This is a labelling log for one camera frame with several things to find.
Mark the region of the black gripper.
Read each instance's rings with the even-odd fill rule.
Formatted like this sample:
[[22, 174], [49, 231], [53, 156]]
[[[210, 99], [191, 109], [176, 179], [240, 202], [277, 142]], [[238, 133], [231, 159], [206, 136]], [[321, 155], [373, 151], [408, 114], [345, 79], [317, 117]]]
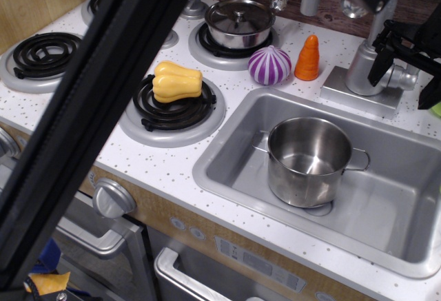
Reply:
[[435, 61], [440, 58], [440, 6], [421, 25], [386, 20], [373, 47], [377, 56], [368, 75], [373, 87], [394, 59], [400, 59], [434, 76], [419, 95], [418, 109], [428, 110], [440, 102], [440, 63]]

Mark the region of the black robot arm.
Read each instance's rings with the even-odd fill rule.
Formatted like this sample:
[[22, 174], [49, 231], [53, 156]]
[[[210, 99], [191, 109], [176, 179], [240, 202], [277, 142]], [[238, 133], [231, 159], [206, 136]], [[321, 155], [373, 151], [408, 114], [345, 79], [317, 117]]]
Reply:
[[[1, 196], [1, 291], [9, 299], [23, 294], [23, 281], [65, 213], [74, 191], [94, 161], [120, 155], [121, 144], [132, 162], [128, 174], [146, 184], [144, 196], [157, 194], [208, 220], [209, 227], [269, 258], [309, 267], [377, 300], [440, 299], [440, 220], [410, 214], [430, 236], [412, 237], [408, 246], [427, 251], [420, 264], [399, 261], [397, 273], [379, 258], [344, 250], [243, 203], [221, 198], [218, 189], [197, 191], [191, 182], [173, 186], [160, 172], [144, 174], [142, 149], [122, 135], [117, 121], [136, 84], [153, 64], [160, 42], [172, 29], [187, 0], [105, 0], [86, 32], [79, 53], [39, 119], [12, 178]], [[389, 0], [355, 0], [375, 10]]]

